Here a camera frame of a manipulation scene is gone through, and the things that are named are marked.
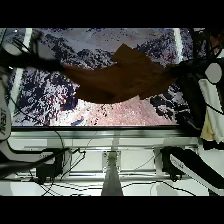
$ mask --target white cloth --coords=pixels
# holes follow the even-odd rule
[[[216,86],[212,85],[207,79],[200,79],[199,85],[205,102],[214,107],[216,110],[222,112]],[[217,143],[220,143],[224,140],[224,115],[214,111],[208,106],[207,110],[215,140]]]

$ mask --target brown cloth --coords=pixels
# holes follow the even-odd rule
[[[65,66],[65,76],[80,85],[76,97],[98,104],[119,103],[137,95],[143,100],[166,91],[176,80],[159,63],[125,44],[112,60],[117,63],[103,69]]]

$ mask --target metal post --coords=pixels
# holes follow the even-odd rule
[[[116,166],[116,160],[117,153],[110,152],[108,157],[107,172],[103,183],[101,196],[123,196],[121,182]]]

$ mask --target orange fabric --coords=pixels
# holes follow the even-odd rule
[[[112,57],[116,64],[88,70],[65,66],[65,76],[80,85],[76,97],[99,104],[113,104],[160,94],[176,78],[145,54],[122,44]]]

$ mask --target display screen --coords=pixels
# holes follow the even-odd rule
[[[82,68],[104,68],[113,64],[113,53],[125,43],[145,53],[161,65],[175,64],[176,42],[173,28],[35,28],[41,32],[38,53],[64,64]],[[191,40],[186,29],[183,56],[191,55]],[[4,42],[26,38],[26,29],[10,28]],[[14,77],[9,79],[13,89]],[[59,72],[28,68],[23,71],[13,126],[156,126],[176,125],[191,117],[182,92],[171,85],[166,92],[140,100],[138,96],[116,104],[94,104],[76,97],[79,85]]]

